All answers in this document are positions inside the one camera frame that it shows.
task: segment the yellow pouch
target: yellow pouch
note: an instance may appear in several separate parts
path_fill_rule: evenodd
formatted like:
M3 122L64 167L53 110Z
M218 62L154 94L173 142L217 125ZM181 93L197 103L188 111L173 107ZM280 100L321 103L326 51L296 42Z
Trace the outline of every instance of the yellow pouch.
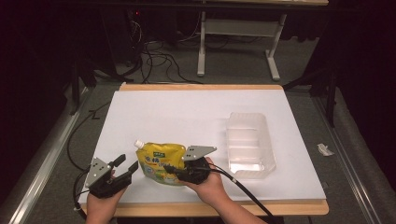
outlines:
M168 174L163 167L169 165L184 169L184 161L181 157L186 152L185 147L179 144L145 144L139 140L134 145L138 148L136 155L145 176L161 184L181 185L177 176Z

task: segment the gray carpet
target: gray carpet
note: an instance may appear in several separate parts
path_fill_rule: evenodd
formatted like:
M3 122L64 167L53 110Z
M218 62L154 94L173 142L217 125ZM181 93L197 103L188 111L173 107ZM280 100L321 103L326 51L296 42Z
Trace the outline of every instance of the gray carpet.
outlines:
M205 77L196 76L198 46L194 42L178 44L176 48L162 46L161 44L150 45L148 48L152 56L158 51L172 54L178 63L180 74L186 79L207 84L283 85L302 74L317 42L299 43L294 38L289 41L280 41L275 56L281 76L279 82L271 80L268 66L263 58L262 46L268 43L267 39L250 43L246 38L236 37L224 48L216 49L223 43L221 41L208 41L208 46L213 49L208 49L206 52ZM144 55L143 74L145 76L149 73L149 64L153 65L148 82L182 80L177 75L177 67L174 62L168 69L170 61L166 61L163 56L155 56L153 61L148 60L148 58L148 55ZM120 72L126 69L125 66L119 64ZM143 80L139 73L130 77L134 78L136 83ZM119 82L114 80L98 78L98 81L99 84L92 90L87 104L81 110L77 124L89 115L89 110L96 109L111 100L113 92L120 85ZM327 216L311 217L311 220L308 217L286 217L285 223L310 223L310 221L323 224L368 223L342 169L339 157L337 155L323 157L317 150L317 144L319 143L329 146L329 149L333 151L336 144L313 99L305 91L306 89L307 87L299 87L295 91L288 91L287 96L308 153L317 170L319 180L323 184L330 213ZM70 145L71 155L80 166L86 166L91 161L96 142L106 119L107 110L108 106L96 113L95 116L99 119L87 119L73 136ZM390 212L391 208L394 208L394 191L389 189L386 179L375 166L369 150L365 148L364 141L356 127L353 126L354 122L347 113L347 107L343 104L337 104L335 112L336 130L342 132L343 144L345 142L348 148L355 148L356 152L352 155L356 156L354 158L357 161L359 175L364 176L362 179L370 194L373 195L375 206L380 211L378 213L383 223L395 223L396 219ZM37 156L38 159L36 159L35 164L40 162L43 154L45 153L41 152L41 156ZM10 196L12 199L8 200L9 206L4 206L6 209L2 208L0 213L1 223L9 222L18 200L21 199L21 194L26 191L26 186L28 186L26 183L29 183L29 180L31 181L31 176L35 175L35 171L38 170L36 167L37 165L33 167L34 169L26 171L30 175L21 180L21 187L15 189L15 193ZM74 205L72 202L72 187L78 174L79 170L67 159L64 148L26 223L83 223L83 220L73 211Z

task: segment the white paper scrap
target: white paper scrap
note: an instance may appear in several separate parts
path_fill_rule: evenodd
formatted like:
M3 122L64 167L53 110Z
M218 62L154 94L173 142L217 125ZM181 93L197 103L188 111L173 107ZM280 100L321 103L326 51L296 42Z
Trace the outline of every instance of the white paper scrap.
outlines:
M332 151L330 151L329 149L327 149L327 146L323 145L323 144L318 144L318 149L319 152L323 155L323 156L331 156L334 155L334 153Z

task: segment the black cable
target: black cable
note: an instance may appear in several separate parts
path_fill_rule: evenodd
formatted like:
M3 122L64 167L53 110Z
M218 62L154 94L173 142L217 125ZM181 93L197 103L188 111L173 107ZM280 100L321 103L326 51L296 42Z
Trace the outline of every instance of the black cable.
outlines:
M209 163L209 165L213 165L215 167L218 168L217 169L210 169L210 171L212 172L216 172L216 173L220 173L222 175L227 176L232 182L235 183L236 186L238 186L242 191L244 191L246 193L246 195L255 203L257 204L260 209L262 211L264 211L267 216L271 219L272 223L276 224L276 218L274 217L274 215L245 187L243 186L238 180L236 180L233 176L229 175L227 172L225 172L223 169L221 169L220 167L218 167L215 164Z
M171 80L172 82L175 82L175 83L178 83L178 82L179 82L179 81L173 80L173 79L169 76L168 71L169 71L169 69L172 67L173 63L172 63L171 60L169 60L169 59L167 58L167 56L166 56L165 54L163 54L163 53L161 53L161 52L159 52L159 51L155 51L154 54L148 52L148 54L149 54L149 59L151 60L151 62L149 63L149 59L147 59L147 64L148 64L148 65L150 65L151 67L153 67L153 66L160 66L160 65L163 65L163 64L166 64L167 62L169 62L169 65L166 67L165 74L166 74L166 76L169 78L169 80ZM153 58L161 58L161 59L163 59L163 62L154 65L154 64L153 64L153 61L152 61Z
M251 43L254 43L254 42L264 39L263 36L253 36L253 37L251 37L251 40L236 39L236 38L233 38L232 36L229 36L228 38L234 43L243 43L243 44L251 44Z
M201 39L199 39L198 37L200 37L199 35L193 36L189 39L185 39L185 40L181 40L180 42L178 42L179 44L186 46L186 47L195 47L195 46L199 46L201 43Z
M78 214L79 214L82 218L84 218L84 220L87 219L87 215L86 215L85 212L82 210L81 205L79 204L77 197L78 197L80 194L82 194L83 192L86 192L86 191L83 191L83 192L81 192L81 193L79 193L79 194L77 194L76 191L77 191L77 185L78 185L79 180L80 180L84 175L86 175L86 174L90 171L90 168L91 168L91 166L89 165L85 170L83 170L83 172L82 172L81 174L78 175L78 177L76 178L76 181L75 181L75 183L74 183L74 185L73 185L73 202L74 202L74 205L75 205L75 209L74 209L74 210L75 210L76 212L78 212Z
M149 83L149 76L151 75L151 71L152 71L152 57L151 57L151 54L149 53L147 44L145 45L145 49L146 49L146 54L148 55L148 60L150 60L150 64L149 64L148 75L146 77L143 74L143 66L140 69L140 71L142 72L142 78L143 78L142 84Z
M177 75L183 80L183 81L174 81L174 82L177 82L177 83L195 83L195 84L203 84L202 82L199 82L199 81L189 80L189 79L184 78L184 77L180 74L180 67L178 66L178 64L177 64L177 62L176 62L176 60L175 60L175 58L174 58L171 54L162 53L162 52L159 52L159 51L157 51L157 50L155 50L154 53L150 53L150 52L149 52L149 49L148 49L148 46L146 46L146 52L143 52L143 53L148 55L148 59L147 59L148 62L147 62L147 64L150 66L150 70L149 70L147 76L143 76L143 74L142 74L143 79L144 79L142 83L149 83L149 75L150 75L151 69L152 69L152 67L153 67L152 59L153 59L154 57L159 57L159 58L163 58L165 62L169 62L169 63L170 63L170 65L169 65L169 66L167 67L167 69L166 69L166 75L168 76L168 78L169 78L171 81L174 81L174 80L173 80L172 78L169 77L168 71L169 71L170 66L172 66L172 65L174 64L175 67L177 68Z
M223 43L223 44L222 44L221 46L219 46L219 47L210 47L210 46L208 46L208 45L205 43L205 47L206 47L207 49L222 49L222 48L224 48L225 46L227 46L227 44L228 44L229 41L230 41L230 38L228 38L228 36L216 36L216 37L222 37L221 40L225 39L225 43Z
M81 194L83 194L83 193L86 193L86 192L90 192L90 191L89 191L88 189L87 189L87 190L84 190L84 191L78 193L78 194L76 195L76 197L78 197L79 195L81 195Z
M194 28L194 30L191 32L191 34L190 34L187 38L179 39L179 40L177 41L177 43L183 44L183 42L185 42L185 41L188 41L188 40L194 39L195 37L200 36L200 35L197 35L196 33L197 33L198 28L199 28L199 25L200 25L200 23L201 23L201 15L202 15L202 12L198 12L197 22L196 22L195 28Z
M81 127L81 125L92 116L92 114L96 113L98 110L102 109L103 107L105 107L106 105L109 105L111 103L111 101L105 103L104 105L99 106L97 109L91 111L91 113L73 130L73 132L70 133L69 139L67 139L67 145L66 145L66 152L67 152L67 158L70 160L70 162L76 167L78 168L80 171L84 171L83 168L81 168L79 165L77 165L71 156L70 153L70 144L71 144L71 139L73 138L73 135L76 133L76 131Z

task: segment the clear plastic container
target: clear plastic container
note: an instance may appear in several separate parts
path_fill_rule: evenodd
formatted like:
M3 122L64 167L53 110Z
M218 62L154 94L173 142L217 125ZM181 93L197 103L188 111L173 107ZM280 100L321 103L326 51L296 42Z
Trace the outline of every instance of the clear plastic container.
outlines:
M232 113L227 148L234 177L265 178L276 168L266 118L261 113Z

